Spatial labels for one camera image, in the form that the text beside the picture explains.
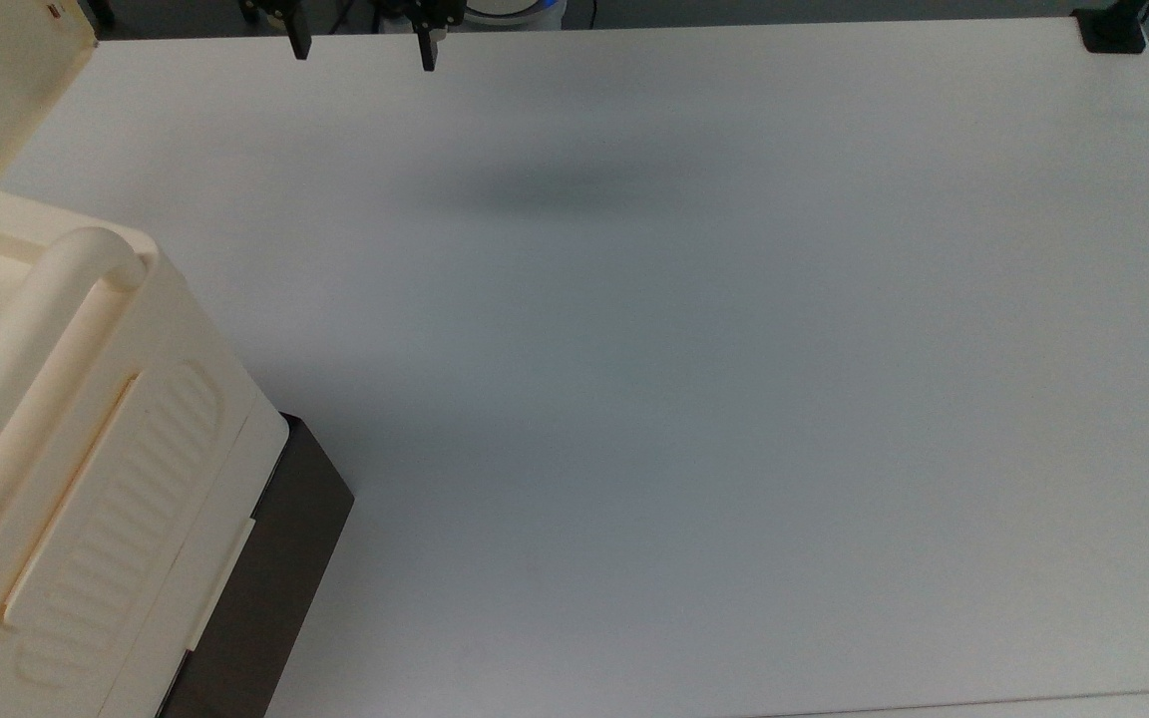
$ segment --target gray floor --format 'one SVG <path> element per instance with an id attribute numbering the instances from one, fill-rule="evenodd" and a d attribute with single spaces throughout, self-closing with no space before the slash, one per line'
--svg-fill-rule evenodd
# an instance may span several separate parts
<path id="1" fill-rule="evenodd" d="M 588 26 L 593 0 L 569 0 L 565 28 Z M 722 26 L 722 24 L 862 22 L 862 20 L 1018 18 L 1066 15 L 1103 0 L 599 0 L 597 28 Z M 118 23 L 105 29 L 109 40 L 154 37 L 233 37 L 275 34 L 248 26 L 237 0 L 110 0 Z M 304 0 L 309 28 L 324 33 L 337 17 L 339 0 Z M 341 33 L 365 33 L 370 5 L 357 0 Z M 1146 23 L 1149 34 L 1149 22 Z"/>

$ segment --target black base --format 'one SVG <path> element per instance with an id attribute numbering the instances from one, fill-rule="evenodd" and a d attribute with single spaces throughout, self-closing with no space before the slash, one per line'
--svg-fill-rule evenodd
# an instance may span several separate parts
<path id="1" fill-rule="evenodd" d="M 252 518 L 198 649 L 179 664 L 160 718 L 263 718 L 344 530 L 352 492 L 304 422 Z"/>
<path id="2" fill-rule="evenodd" d="M 1105 55 L 1141 55 L 1146 37 L 1136 17 L 1121 18 L 1106 10 L 1073 10 L 1071 17 L 1080 23 L 1080 38 L 1089 53 Z"/>

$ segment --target black bracket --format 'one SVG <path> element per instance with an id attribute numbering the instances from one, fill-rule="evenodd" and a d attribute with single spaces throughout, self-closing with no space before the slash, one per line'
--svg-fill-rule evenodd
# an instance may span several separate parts
<path id="1" fill-rule="evenodd" d="M 1149 0 L 1116 0 L 1104 10 L 1072 10 L 1080 23 L 1080 38 L 1089 53 L 1140 55 L 1146 49 L 1139 15 Z"/>
<path id="2" fill-rule="evenodd" d="M 300 0 L 254 0 L 256 8 L 264 10 L 270 18 L 286 26 L 286 37 L 291 38 L 291 51 L 295 59 L 309 59 L 309 47 L 314 46 L 314 36 L 309 33 L 309 20 L 301 8 Z"/>
<path id="3" fill-rule="evenodd" d="M 375 6 L 390 17 L 403 15 L 411 22 L 419 37 L 419 62 L 424 72 L 432 72 L 437 68 L 437 44 L 448 28 L 464 22 L 466 0 L 379 0 Z"/>

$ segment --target handle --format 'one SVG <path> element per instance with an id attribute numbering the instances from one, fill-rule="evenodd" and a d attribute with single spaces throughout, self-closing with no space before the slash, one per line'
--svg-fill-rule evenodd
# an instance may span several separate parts
<path id="1" fill-rule="evenodd" d="M 92 285 L 103 277 L 113 291 L 133 291 L 145 276 L 126 240 L 103 227 L 64 233 L 41 254 L 0 318 L 0 433 Z"/>

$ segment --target tabletop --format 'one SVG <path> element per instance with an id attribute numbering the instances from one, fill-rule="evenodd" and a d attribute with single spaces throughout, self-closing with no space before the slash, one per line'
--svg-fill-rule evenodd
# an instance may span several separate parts
<path id="1" fill-rule="evenodd" d="M 354 487 L 270 717 L 1149 692 L 1149 49 L 108 41 L 1 186 L 159 240 Z"/>

